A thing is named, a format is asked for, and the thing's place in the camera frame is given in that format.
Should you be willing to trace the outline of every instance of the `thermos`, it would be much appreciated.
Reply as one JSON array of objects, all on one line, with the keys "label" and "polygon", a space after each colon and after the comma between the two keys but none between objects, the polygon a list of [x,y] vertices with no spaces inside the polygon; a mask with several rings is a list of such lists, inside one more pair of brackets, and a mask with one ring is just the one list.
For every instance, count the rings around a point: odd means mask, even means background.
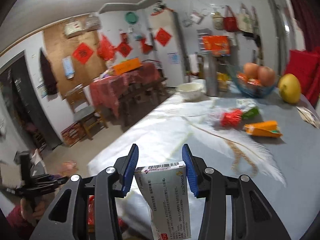
[{"label": "thermos", "polygon": [[203,58],[203,72],[205,78],[205,86],[207,88],[207,96],[217,97],[219,94],[217,59],[212,55],[211,51],[208,51],[206,54],[203,54]]}]

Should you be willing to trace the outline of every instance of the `red label on medicine box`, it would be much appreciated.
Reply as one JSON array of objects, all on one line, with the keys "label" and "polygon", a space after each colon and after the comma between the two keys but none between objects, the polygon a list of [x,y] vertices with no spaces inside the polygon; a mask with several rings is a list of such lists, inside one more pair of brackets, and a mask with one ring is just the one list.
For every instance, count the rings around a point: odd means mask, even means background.
[{"label": "red label on medicine box", "polygon": [[161,234],[162,240],[168,240],[167,234]]}]

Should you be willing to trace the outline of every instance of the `dark clothing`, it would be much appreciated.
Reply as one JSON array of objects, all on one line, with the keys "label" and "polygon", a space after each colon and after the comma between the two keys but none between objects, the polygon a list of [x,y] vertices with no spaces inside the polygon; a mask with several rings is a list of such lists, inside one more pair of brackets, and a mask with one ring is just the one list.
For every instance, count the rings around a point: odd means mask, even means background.
[{"label": "dark clothing", "polygon": [[15,208],[10,212],[7,216],[7,221],[23,240],[28,240],[35,229],[22,217],[20,205],[15,206]]},{"label": "dark clothing", "polygon": [[52,73],[51,64],[43,54],[42,49],[40,50],[40,67],[44,80],[44,85],[47,89],[48,95],[57,94],[57,81]]}]

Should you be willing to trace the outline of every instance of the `orange gift box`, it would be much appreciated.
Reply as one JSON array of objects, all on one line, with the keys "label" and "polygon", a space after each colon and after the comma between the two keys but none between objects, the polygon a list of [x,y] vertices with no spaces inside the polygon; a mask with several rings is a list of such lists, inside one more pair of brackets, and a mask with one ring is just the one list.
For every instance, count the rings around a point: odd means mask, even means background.
[{"label": "orange gift box", "polygon": [[212,54],[228,55],[230,54],[230,45],[227,36],[203,36],[204,48],[211,50]]},{"label": "orange gift box", "polygon": [[113,66],[113,71],[115,75],[121,75],[123,73],[134,70],[140,66],[141,66],[141,62],[139,58],[136,57]]},{"label": "orange gift box", "polygon": [[249,135],[266,136],[278,138],[282,136],[279,132],[278,123],[276,121],[266,121],[258,123],[250,123],[244,126],[244,130]]}]

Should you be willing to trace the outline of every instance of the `chair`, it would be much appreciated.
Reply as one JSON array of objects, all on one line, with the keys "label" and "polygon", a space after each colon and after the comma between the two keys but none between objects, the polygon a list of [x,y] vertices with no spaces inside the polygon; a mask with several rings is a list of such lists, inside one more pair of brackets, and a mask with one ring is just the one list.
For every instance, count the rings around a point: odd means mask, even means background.
[{"label": "chair", "polygon": [[[108,128],[106,119],[103,117],[101,111],[99,109],[95,109],[93,106],[89,104],[89,101],[87,97],[85,96],[85,93],[83,91],[82,84],[76,86],[72,90],[68,91],[64,97],[67,99],[74,115],[74,122],[80,122],[83,126],[85,133],[89,137],[90,140],[92,140],[92,135],[90,134],[90,129],[95,126],[96,124],[102,122],[102,124]],[[76,107],[81,105],[82,103],[87,103],[87,106],[82,108],[79,111],[76,111]],[[93,124],[87,125],[86,122],[94,118],[96,121]]]}]

